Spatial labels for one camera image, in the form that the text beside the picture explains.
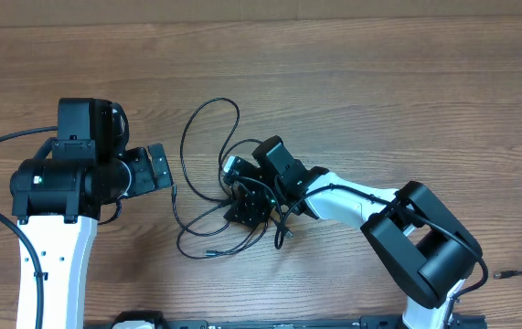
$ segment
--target wooden table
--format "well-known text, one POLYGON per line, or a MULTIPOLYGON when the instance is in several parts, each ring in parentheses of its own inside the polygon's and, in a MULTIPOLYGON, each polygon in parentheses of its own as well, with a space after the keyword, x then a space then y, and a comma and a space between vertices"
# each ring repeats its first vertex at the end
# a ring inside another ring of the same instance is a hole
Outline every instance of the wooden table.
MULTIPOLYGON (((164 144, 185 220, 211 205, 181 176, 181 132, 218 96, 240 105, 234 142, 279 134, 305 165, 351 181, 421 181, 478 238, 491 271, 522 269, 522 17, 0 29, 0 135, 56 124, 61 97, 118 101, 130 146, 164 144)), ((216 159, 233 120, 228 104, 215 104, 190 128, 187 167, 207 194, 221 195, 216 159)), ((47 137, 0 144, 3 213, 10 175, 47 137)), ((217 214, 197 229, 222 224, 217 214)), ((169 190, 124 201, 94 243, 86 319, 138 308, 214 321, 402 311, 404 294, 360 233, 308 217, 291 226, 281 250, 271 227, 237 256, 188 260, 176 250, 169 190)), ((201 254, 246 232, 235 225, 184 246, 201 254)), ((18 281, 17 240, 0 224, 0 328, 15 327, 18 281)), ((522 278, 491 280, 456 312, 522 327, 522 278)))

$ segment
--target wooden surface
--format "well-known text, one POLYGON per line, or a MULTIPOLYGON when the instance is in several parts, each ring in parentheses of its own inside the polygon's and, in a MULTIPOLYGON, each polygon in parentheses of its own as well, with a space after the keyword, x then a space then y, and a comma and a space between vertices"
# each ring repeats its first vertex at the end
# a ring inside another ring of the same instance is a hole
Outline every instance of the wooden surface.
MULTIPOLYGON (((522 269, 522 17, 0 29, 0 135, 56 124, 60 97, 118 101, 130 146, 165 145, 185 219, 211 205, 186 187, 179 139, 217 96, 241 107, 233 141, 279 134, 305 165, 368 186, 419 180, 478 238, 491 271, 522 269)), ((205 193, 220 196, 215 163, 233 120, 227 104, 213 105, 188 134, 188 170, 205 193)), ((10 175, 47 137, 0 144, 3 213, 10 175)), ((183 258, 169 193, 127 200, 99 228, 87 320, 137 308, 170 319, 351 318, 405 305, 364 237, 334 221, 293 218, 282 250, 271 227, 235 257, 183 258)), ((185 239, 185 249, 226 248, 245 234, 234 226, 185 239)), ((0 224, 0 328, 15 327, 18 281, 17 240, 0 224)), ((456 311, 519 328, 522 278, 491 280, 456 311)))
POLYGON ((0 0, 0 27, 522 15, 522 0, 0 0))

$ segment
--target tabletop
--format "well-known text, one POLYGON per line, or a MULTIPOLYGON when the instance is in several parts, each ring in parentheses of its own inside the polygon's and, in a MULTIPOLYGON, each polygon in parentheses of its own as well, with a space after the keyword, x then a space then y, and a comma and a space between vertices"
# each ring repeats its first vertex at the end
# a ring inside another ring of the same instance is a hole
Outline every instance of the tabletop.
MULTIPOLYGON (((241 111, 233 142, 280 135, 307 167, 375 187, 420 181, 478 239, 491 271, 522 270, 522 16, 0 29, 0 135, 55 125, 62 97, 119 102, 131 147, 164 145, 184 220, 213 204, 187 188, 181 134, 199 104, 228 97, 241 111)), ((208 195, 221 196, 218 152, 234 119, 215 103, 187 135, 189 178, 208 195)), ((49 136, 0 144, 4 214, 10 175, 49 136)), ((250 158, 252 147, 234 154, 250 158)), ((221 215, 196 229, 221 227, 221 215)), ((402 312, 404 293, 360 232, 307 216, 289 223, 294 238, 281 250, 270 226, 238 255, 189 260, 176 250, 170 190, 125 200, 99 227, 85 319, 133 309, 211 321, 402 312)), ((233 225, 182 243, 202 254, 247 232, 233 225)), ((479 277, 476 266, 468 284, 479 277)), ((0 224, 0 328, 15 327, 18 283, 17 239, 0 224)), ((455 311, 522 327, 522 277, 490 280, 455 311)))

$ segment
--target cable connector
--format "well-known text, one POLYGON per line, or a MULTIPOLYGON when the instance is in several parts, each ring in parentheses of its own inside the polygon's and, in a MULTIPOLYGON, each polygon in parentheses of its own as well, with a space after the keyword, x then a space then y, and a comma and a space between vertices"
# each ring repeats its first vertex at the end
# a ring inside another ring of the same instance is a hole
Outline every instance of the cable connector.
POLYGON ((517 275, 518 275, 518 271, 501 271, 499 273, 495 273, 494 278, 497 280, 501 280, 501 279, 512 278, 517 275))

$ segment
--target wall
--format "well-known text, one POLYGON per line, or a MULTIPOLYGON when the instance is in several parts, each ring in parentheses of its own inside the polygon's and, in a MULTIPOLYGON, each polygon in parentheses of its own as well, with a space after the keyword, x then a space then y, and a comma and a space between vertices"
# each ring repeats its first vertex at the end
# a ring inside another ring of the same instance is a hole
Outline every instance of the wall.
POLYGON ((0 0, 0 27, 522 15, 522 0, 0 0))

